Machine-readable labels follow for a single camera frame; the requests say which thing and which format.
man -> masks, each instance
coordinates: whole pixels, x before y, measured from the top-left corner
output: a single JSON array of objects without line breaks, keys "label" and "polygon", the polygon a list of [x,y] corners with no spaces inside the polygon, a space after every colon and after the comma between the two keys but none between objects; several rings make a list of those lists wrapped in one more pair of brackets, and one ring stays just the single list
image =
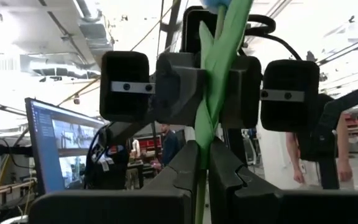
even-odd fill
[{"label": "man", "polygon": [[[137,153],[135,149],[132,149],[131,153],[129,154],[129,162],[135,162],[137,157]],[[139,178],[137,173],[137,168],[128,169],[127,170],[127,190],[132,190],[139,188]]]},{"label": "man", "polygon": [[140,144],[139,144],[139,140],[134,139],[134,141],[132,142],[132,150],[135,150],[135,152],[136,152],[135,157],[140,157]]},{"label": "man", "polygon": [[[322,115],[326,103],[333,100],[328,95],[318,95],[318,118]],[[332,158],[337,157],[337,174],[341,189],[353,189],[352,169],[349,164],[349,136],[347,126],[343,115],[339,118],[337,128],[337,152],[334,147],[335,138],[332,143],[326,147],[329,153],[332,152]],[[286,133],[287,151],[293,164],[293,179],[304,189],[322,189],[321,187],[321,171],[319,169],[318,160],[314,150],[311,148],[311,133]]]},{"label": "man", "polygon": [[175,155],[179,152],[179,140],[175,133],[171,131],[169,124],[161,124],[161,132],[164,136],[162,142],[162,165],[167,166]]}]

white ceiling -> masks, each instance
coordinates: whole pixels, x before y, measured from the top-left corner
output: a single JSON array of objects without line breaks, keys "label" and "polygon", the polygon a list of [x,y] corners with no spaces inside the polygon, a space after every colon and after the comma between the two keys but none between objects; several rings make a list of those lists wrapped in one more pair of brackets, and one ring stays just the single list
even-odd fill
[{"label": "white ceiling", "polygon": [[[73,1],[59,0],[0,0],[0,53],[50,54],[74,52],[82,54],[92,63],[93,56],[78,27],[78,12]],[[65,31],[58,28],[48,15],[52,12]],[[78,48],[69,41],[63,41],[68,32]],[[13,44],[18,48],[6,47]]]},{"label": "white ceiling", "polygon": [[[153,28],[161,17],[161,1],[101,1],[103,13],[115,24],[112,29],[114,50],[132,50],[143,37]],[[170,7],[166,1],[164,12]],[[126,15],[128,21],[121,21],[121,16]],[[149,58],[150,74],[155,71],[157,58],[159,26],[156,27],[135,49]],[[160,36],[161,45],[165,45],[166,35]]]}]

person's arm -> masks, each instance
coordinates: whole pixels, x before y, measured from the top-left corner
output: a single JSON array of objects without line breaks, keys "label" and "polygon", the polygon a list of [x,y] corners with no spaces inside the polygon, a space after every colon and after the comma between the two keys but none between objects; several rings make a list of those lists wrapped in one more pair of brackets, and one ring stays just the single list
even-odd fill
[{"label": "person's arm", "polygon": [[347,132],[346,120],[343,114],[339,117],[336,127],[338,159],[347,162],[349,160],[349,133]]},{"label": "person's arm", "polygon": [[293,133],[285,133],[288,155],[290,156],[294,170],[300,170],[298,158],[298,145]]}]

person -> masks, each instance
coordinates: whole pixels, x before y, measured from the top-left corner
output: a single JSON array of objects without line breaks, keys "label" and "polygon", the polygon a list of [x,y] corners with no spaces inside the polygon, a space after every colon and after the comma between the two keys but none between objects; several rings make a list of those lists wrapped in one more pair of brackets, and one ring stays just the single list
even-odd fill
[{"label": "person", "polygon": [[257,138],[256,136],[256,128],[250,128],[248,129],[248,137],[252,143],[252,146],[254,147],[255,151],[257,150],[256,147],[256,143],[255,143],[255,139]]},{"label": "person", "polygon": [[139,144],[139,140],[134,139],[134,141],[132,142],[132,149],[135,150],[135,152],[136,152],[136,157],[140,157],[140,144]]},{"label": "person", "polygon": [[167,166],[175,155],[179,152],[179,140],[175,133],[171,131],[169,124],[161,124],[161,132],[164,136],[162,142],[162,165]]},{"label": "person", "polygon": [[[128,141],[110,146],[107,153],[100,158],[99,161],[103,168],[103,172],[99,173],[99,178],[97,178],[99,182],[94,184],[96,189],[124,190],[126,188],[129,147]],[[106,172],[104,171],[102,161],[108,161],[108,159],[111,159],[113,163],[104,163],[108,166],[109,172]]]},{"label": "person", "polygon": [[[137,152],[133,149],[130,153],[129,162],[135,162],[137,159]],[[127,183],[126,183],[127,190],[132,190],[139,188],[139,179],[137,169],[127,169]]]},{"label": "person", "polygon": [[[322,115],[324,106],[333,100],[328,95],[318,95],[318,118]],[[333,136],[332,144],[327,147],[332,157],[337,157],[337,174],[340,189],[353,189],[352,169],[349,164],[349,136],[347,133],[346,121],[343,114],[340,116],[337,128],[337,149],[335,147],[335,138]],[[301,189],[322,189],[321,176],[318,160],[321,159],[313,153],[311,148],[311,133],[286,133],[287,151],[293,164],[293,179],[302,184]]]}]

computer monitor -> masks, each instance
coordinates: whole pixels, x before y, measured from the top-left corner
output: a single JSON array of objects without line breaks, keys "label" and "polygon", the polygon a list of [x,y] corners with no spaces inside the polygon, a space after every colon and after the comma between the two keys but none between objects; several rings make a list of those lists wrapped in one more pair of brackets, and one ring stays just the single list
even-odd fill
[{"label": "computer monitor", "polygon": [[104,122],[31,98],[25,99],[39,192],[83,186],[80,171]]}]

